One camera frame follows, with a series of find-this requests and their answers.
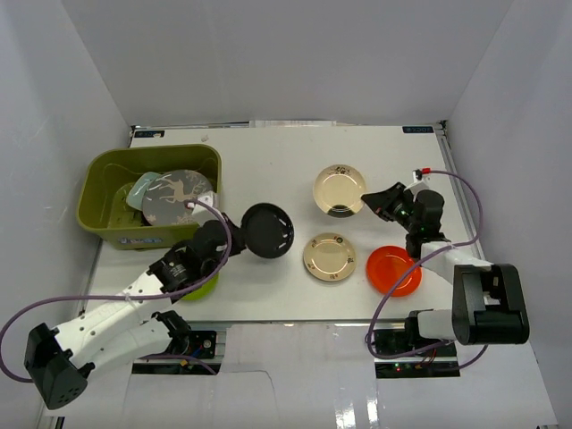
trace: gold rimmed plate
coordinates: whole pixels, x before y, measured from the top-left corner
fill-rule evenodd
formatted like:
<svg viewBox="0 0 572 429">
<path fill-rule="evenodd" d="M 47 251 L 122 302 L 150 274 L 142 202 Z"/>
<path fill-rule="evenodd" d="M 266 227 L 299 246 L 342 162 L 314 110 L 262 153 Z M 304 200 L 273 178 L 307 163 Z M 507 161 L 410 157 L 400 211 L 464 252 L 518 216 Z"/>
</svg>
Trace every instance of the gold rimmed plate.
<svg viewBox="0 0 572 429">
<path fill-rule="evenodd" d="M 331 165 L 322 170 L 314 182 L 315 203 L 333 217 L 350 217 L 357 213 L 364 206 L 361 196 L 365 193 L 364 177 L 349 165 Z"/>
<path fill-rule="evenodd" d="M 338 282 L 356 269 L 356 251 L 340 234 L 319 234 L 304 248 L 304 266 L 317 279 Z"/>
</svg>

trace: green bin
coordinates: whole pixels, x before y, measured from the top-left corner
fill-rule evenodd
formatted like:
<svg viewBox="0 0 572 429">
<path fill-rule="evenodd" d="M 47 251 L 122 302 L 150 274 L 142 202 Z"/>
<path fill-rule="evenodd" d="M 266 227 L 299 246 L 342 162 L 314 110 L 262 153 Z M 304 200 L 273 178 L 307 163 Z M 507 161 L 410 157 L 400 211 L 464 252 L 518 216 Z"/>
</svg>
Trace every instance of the green bin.
<svg viewBox="0 0 572 429">
<path fill-rule="evenodd" d="M 206 145 L 116 149 L 98 156 L 89 166 L 81 190 L 77 218 L 80 226 L 119 249 L 169 248 L 190 239 L 198 225 L 147 226 L 143 214 L 125 199 L 144 172 L 195 170 L 221 191 L 221 157 Z"/>
</svg>

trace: white wall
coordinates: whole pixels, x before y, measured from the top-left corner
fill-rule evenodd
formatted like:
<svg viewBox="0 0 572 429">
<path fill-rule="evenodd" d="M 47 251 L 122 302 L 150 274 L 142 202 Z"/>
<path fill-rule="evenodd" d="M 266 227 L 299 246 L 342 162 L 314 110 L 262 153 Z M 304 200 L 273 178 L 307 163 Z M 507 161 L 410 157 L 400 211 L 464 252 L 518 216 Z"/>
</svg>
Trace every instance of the white wall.
<svg viewBox="0 0 572 429">
<path fill-rule="evenodd" d="M 85 288 L 97 240 L 75 206 L 89 161 L 127 144 L 125 121 L 59 0 L 0 3 L 0 324 L 29 303 Z M 72 304 L 24 316 L 3 355 L 20 375 L 30 328 Z M 0 427 L 35 427 L 40 397 L 0 374 Z"/>
<path fill-rule="evenodd" d="M 484 203 L 483 245 L 521 274 L 531 342 L 572 427 L 572 4 L 515 0 L 450 118 L 458 170 Z"/>
<path fill-rule="evenodd" d="M 511 0 L 63 0 L 129 124 L 450 116 Z"/>
</svg>

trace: white panel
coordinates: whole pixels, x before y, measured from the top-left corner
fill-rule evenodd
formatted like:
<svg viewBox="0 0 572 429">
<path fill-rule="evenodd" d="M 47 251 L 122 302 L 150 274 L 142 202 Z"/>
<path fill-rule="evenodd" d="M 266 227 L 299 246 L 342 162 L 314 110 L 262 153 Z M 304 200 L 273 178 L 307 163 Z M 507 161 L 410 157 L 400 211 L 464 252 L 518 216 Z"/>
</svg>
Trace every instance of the white panel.
<svg viewBox="0 0 572 429">
<path fill-rule="evenodd" d="M 511 0 L 63 0 L 130 124 L 450 116 Z"/>
<path fill-rule="evenodd" d="M 482 195 L 486 255 L 521 274 L 563 427 L 572 426 L 571 46 L 568 0 L 516 0 L 450 121 L 458 169 Z"/>
<path fill-rule="evenodd" d="M 112 403 L 108 413 L 66 414 L 64 429 L 534 429 L 556 422 L 528 344 L 490 347 L 460 377 L 375 380 L 364 331 L 235 325 L 216 377 L 134 374 L 129 387 L 124 379 L 108 384 L 108 396 L 124 403 L 121 424 Z M 458 347 L 459 361 L 479 349 Z"/>
<path fill-rule="evenodd" d="M 0 5 L 0 324 L 42 298 L 85 288 L 97 240 L 75 207 L 88 163 L 127 143 L 129 129 L 56 0 Z M 7 334 L 7 365 L 26 375 L 28 330 L 69 317 L 44 307 Z M 0 427 L 35 425 L 40 398 L 0 374 Z"/>
</svg>

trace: orange plate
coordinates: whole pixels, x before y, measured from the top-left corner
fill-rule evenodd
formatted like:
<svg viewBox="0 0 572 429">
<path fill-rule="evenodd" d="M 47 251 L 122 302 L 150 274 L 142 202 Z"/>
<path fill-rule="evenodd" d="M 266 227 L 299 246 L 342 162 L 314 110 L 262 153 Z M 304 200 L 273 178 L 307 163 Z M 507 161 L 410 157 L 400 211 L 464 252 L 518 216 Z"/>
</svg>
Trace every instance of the orange plate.
<svg viewBox="0 0 572 429">
<path fill-rule="evenodd" d="M 404 248 L 383 246 L 378 248 L 367 259 L 367 278 L 382 294 L 386 294 L 391 286 L 415 262 Z M 414 292 L 421 282 L 421 268 L 416 268 L 404 282 L 393 292 L 393 297 L 405 297 Z"/>
</svg>

